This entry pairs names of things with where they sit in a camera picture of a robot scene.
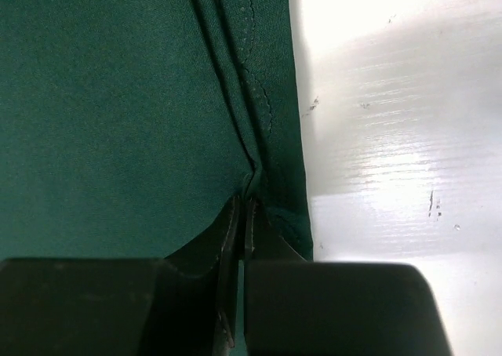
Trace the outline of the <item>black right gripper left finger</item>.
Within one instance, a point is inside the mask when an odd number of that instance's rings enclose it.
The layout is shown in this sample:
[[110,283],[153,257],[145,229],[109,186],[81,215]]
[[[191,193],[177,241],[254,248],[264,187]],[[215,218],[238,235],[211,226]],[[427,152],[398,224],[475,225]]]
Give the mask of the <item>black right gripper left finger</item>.
[[226,355],[235,344],[240,200],[162,259],[1,264],[4,355]]

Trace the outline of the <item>dark green cloth placemat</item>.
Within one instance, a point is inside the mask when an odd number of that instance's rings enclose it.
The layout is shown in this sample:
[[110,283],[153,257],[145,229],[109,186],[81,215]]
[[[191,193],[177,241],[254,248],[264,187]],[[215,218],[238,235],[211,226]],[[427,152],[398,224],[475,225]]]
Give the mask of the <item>dark green cloth placemat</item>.
[[303,257],[289,0],[1,0],[1,256],[164,257],[233,195]]

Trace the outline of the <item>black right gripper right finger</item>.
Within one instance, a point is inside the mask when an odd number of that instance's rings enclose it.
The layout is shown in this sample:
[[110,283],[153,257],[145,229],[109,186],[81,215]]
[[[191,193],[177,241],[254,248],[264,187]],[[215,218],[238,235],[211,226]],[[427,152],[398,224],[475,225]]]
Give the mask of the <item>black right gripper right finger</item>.
[[246,206],[244,333],[250,355],[449,355],[425,277],[401,263],[312,262]]

